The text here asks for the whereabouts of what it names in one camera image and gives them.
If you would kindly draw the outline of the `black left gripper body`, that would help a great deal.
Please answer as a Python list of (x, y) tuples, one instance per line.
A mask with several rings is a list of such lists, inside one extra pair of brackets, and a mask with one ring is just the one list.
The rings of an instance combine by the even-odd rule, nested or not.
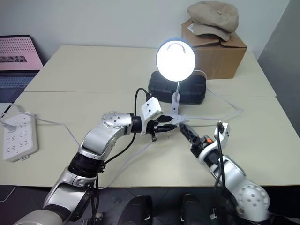
[(163, 115), (159, 116), (157, 119), (150, 120), (147, 123), (146, 127), (146, 134), (151, 135), (151, 141), (155, 142), (157, 140), (156, 133), (162, 133), (164, 132), (163, 126), (159, 126), (159, 123), (163, 120)]

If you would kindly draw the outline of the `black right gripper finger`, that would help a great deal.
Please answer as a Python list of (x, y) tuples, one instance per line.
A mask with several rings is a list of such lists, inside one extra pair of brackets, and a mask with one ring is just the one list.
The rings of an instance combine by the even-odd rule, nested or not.
[(195, 139), (198, 137), (198, 134), (188, 124), (185, 123), (181, 123), (181, 133), (187, 139)]
[(180, 132), (186, 137), (189, 142), (193, 140), (193, 130), (187, 124), (179, 124)]

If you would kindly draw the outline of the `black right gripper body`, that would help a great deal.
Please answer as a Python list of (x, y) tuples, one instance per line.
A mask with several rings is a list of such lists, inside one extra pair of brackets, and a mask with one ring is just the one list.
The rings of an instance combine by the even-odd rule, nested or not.
[(190, 151), (193, 154), (200, 154), (208, 145), (212, 144), (212, 139), (207, 135), (203, 137), (194, 135), (190, 137), (189, 141), (191, 143)]

